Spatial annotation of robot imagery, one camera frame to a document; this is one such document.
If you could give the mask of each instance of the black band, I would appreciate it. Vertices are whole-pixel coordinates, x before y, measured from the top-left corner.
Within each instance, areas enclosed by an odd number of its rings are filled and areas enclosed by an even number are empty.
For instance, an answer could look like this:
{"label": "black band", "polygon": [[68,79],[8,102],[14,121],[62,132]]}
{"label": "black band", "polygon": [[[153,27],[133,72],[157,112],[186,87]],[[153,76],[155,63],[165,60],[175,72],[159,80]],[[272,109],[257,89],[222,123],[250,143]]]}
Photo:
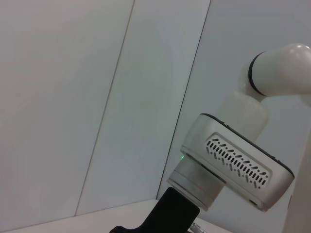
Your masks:
{"label": "black band", "polygon": [[252,77],[252,68],[253,68],[253,64],[255,62],[255,60],[258,58],[259,55],[261,55],[262,52],[260,54],[258,54],[251,62],[251,64],[249,65],[249,69],[248,69],[248,80],[249,83],[251,84],[252,88],[259,94],[261,94],[262,96],[266,96],[265,94],[261,93],[255,86],[254,81],[253,81],[253,77]]}

